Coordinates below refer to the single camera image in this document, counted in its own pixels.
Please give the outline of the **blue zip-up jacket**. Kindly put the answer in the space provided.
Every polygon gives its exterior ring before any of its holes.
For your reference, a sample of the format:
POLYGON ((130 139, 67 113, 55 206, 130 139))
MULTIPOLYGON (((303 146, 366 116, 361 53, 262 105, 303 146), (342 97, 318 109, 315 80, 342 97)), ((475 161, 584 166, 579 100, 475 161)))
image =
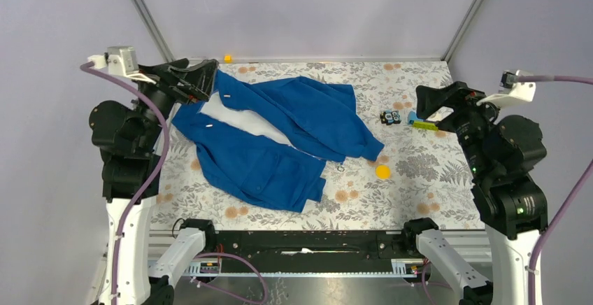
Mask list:
POLYGON ((322 199, 327 162, 375 161, 384 147, 357 115, 351 85, 304 76, 250 84, 218 72, 210 100, 181 106, 173 126, 213 187, 295 213, 322 199))

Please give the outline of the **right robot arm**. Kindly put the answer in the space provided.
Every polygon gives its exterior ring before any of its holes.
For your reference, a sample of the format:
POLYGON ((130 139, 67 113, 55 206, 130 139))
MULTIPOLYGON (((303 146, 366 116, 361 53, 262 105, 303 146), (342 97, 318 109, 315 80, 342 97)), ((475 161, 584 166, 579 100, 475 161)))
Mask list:
POLYGON ((472 175, 473 202, 484 223, 492 277, 478 273, 444 238, 430 218, 406 222, 402 251, 424 256, 452 288, 460 304, 540 304, 540 246, 548 228, 548 203, 531 178, 547 154, 539 125, 521 115, 499 118, 510 94, 487 96, 457 81, 416 89, 417 116, 441 108, 441 131, 457 136, 472 175))

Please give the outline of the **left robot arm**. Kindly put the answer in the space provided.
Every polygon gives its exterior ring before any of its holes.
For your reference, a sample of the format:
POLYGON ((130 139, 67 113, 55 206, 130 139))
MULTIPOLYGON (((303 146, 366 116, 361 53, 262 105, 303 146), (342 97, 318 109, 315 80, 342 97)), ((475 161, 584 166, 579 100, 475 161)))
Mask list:
POLYGON ((90 56, 81 69, 136 97, 133 108, 103 101, 89 117, 92 143, 103 162, 109 221, 107 266, 98 303, 172 304, 183 272, 195 256, 213 254, 217 239, 210 220, 185 220, 156 264, 148 264, 150 221, 169 150, 166 121, 176 104, 210 97, 218 62, 207 59, 191 65, 179 59, 144 66, 128 48, 118 48, 90 56))

